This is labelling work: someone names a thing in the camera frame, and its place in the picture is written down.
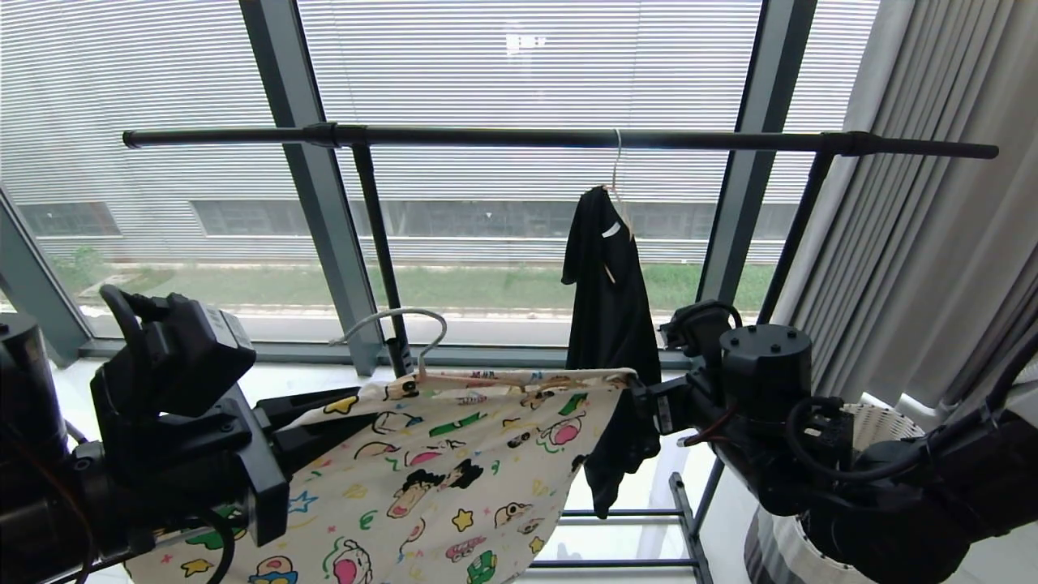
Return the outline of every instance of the white floor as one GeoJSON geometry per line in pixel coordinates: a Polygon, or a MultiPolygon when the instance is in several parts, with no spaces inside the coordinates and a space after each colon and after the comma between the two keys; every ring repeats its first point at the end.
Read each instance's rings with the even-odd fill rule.
{"type": "MultiPolygon", "coordinates": [[[[101,364],[81,361],[54,372],[62,413],[89,438],[98,437],[89,399],[89,382],[101,364]]],[[[377,379],[389,379],[383,369],[377,379]]],[[[250,401],[268,397],[344,388],[358,385],[354,370],[339,366],[257,365],[240,386],[250,401]]],[[[625,479],[614,509],[671,508],[667,478],[681,472],[688,499],[696,505],[706,484],[713,455],[706,446],[677,448],[677,437],[663,439],[661,454],[646,462],[641,470],[625,479]]],[[[756,501],[732,473],[726,473],[703,527],[703,545],[713,580],[717,584],[748,584],[742,563],[742,545],[756,510],[756,501]]],[[[590,509],[591,491],[577,477],[567,508],[590,509]]],[[[1038,526],[1020,528],[1007,537],[982,541],[971,551],[960,571],[950,580],[955,584],[1034,582],[1038,573],[1038,526]]],[[[680,530],[674,525],[562,525],[545,546],[539,559],[554,558],[678,558],[685,557],[680,530]]],[[[562,584],[565,581],[689,583],[691,571],[663,569],[530,569],[523,582],[562,584]]],[[[91,575],[92,584],[124,584],[129,578],[120,567],[91,575]]]]}

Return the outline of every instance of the green bush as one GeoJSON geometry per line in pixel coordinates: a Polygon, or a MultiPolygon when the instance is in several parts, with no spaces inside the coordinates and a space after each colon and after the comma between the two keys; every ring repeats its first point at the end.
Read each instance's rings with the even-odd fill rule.
{"type": "Polygon", "coordinates": [[[55,275],[73,296],[108,277],[109,271],[101,251],[84,245],[69,257],[50,257],[55,275]]]}

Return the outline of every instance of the corrugated metal wall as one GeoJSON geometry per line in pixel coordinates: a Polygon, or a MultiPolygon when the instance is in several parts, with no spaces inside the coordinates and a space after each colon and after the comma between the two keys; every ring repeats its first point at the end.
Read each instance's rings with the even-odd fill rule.
{"type": "MultiPolygon", "coordinates": [[[[792,131],[838,129],[877,0],[822,0],[792,131]]],[[[760,5],[300,0],[329,118],[365,123],[730,130],[760,5]]],[[[294,197],[278,146],[128,150],[131,128],[272,124],[236,2],[4,0],[0,180],[18,203],[102,200],[121,237],[42,238],[113,259],[313,259],[309,238],[207,237],[201,198],[294,197]]],[[[614,152],[376,147],[387,199],[573,199],[614,152]]],[[[359,195],[350,158],[344,178],[359,195]]],[[[712,201],[725,152],[625,151],[630,200],[712,201]]],[[[795,201],[807,162],[780,155],[768,200],[795,201]]],[[[705,241],[651,240],[646,260],[702,260],[705,241]]],[[[546,260],[562,240],[401,238],[401,260],[546,260]]],[[[759,242],[752,259],[777,255],[759,242]]],[[[371,254],[370,242],[364,243],[371,254]]]]}

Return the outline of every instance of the white woven basket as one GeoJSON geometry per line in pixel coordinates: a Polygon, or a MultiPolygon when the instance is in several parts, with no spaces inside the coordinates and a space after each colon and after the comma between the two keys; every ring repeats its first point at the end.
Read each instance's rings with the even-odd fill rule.
{"type": "MultiPolygon", "coordinates": [[[[861,452],[883,441],[923,436],[923,429],[905,416],[867,404],[844,407],[854,415],[854,450],[861,452]]],[[[804,582],[834,584],[875,584],[852,566],[822,555],[803,533],[796,517],[772,517],[774,537],[789,568],[804,582]]]]}

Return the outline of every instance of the clothes rack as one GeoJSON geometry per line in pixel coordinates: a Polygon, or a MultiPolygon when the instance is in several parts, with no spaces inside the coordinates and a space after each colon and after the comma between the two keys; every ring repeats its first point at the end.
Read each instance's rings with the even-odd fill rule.
{"type": "MultiPolygon", "coordinates": [[[[679,132],[621,130],[625,148],[661,149],[750,149],[814,151],[815,159],[808,174],[803,196],[790,226],[775,272],[764,300],[758,323],[767,323],[789,274],[793,256],[799,247],[808,219],[821,191],[822,182],[837,156],[871,154],[905,154],[954,158],[991,159],[999,147],[989,144],[960,143],[904,138],[884,138],[867,132],[834,132],[821,134],[744,134],[726,132],[679,132]]],[[[463,146],[534,146],[534,147],[618,147],[616,129],[500,129],[500,128],[435,128],[406,126],[361,126],[322,122],[303,128],[212,128],[197,130],[127,131],[122,141],[128,147],[172,144],[240,144],[240,143],[308,143],[322,147],[350,147],[360,176],[361,190],[367,208],[380,272],[390,309],[400,308],[400,294],[389,243],[382,221],[381,204],[375,184],[371,146],[399,145],[463,145],[463,146]]],[[[393,318],[395,339],[390,357],[398,376],[410,369],[407,335],[402,317],[393,318]]],[[[556,560],[535,561],[530,567],[662,567],[687,566],[700,584],[712,584],[709,563],[703,553],[700,529],[709,510],[725,465],[717,460],[710,472],[699,508],[693,512],[685,494],[680,474],[670,479],[674,509],[617,510],[614,517],[676,517],[685,538],[687,558],[647,560],[556,560]]],[[[566,511],[567,517],[588,517],[590,511],[566,511]]]]}

